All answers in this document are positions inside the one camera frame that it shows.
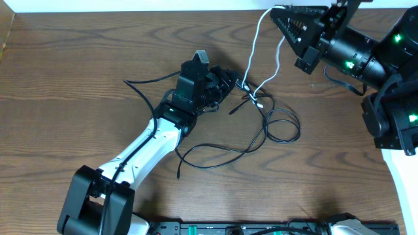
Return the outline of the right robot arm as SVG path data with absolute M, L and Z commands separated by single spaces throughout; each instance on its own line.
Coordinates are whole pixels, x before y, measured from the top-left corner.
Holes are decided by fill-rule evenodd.
M 372 87 L 362 118 L 393 177 L 406 232 L 417 233 L 417 8 L 411 7 L 382 40 L 349 26 L 358 1 L 327 6 L 276 6 L 270 12 L 311 73 L 320 61 Z

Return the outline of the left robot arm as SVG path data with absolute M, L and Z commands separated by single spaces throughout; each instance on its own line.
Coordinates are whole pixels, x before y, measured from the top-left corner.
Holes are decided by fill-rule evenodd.
M 111 161 L 93 169 L 81 166 L 57 222 L 60 234 L 147 234 L 150 223 L 133 212 L 135 191 L 156 164 L 193 130 L 206 108 L 214 109 L 241 75 L 205 59 L 182 63 L 177 86 L 152 108 L 145 130 Z

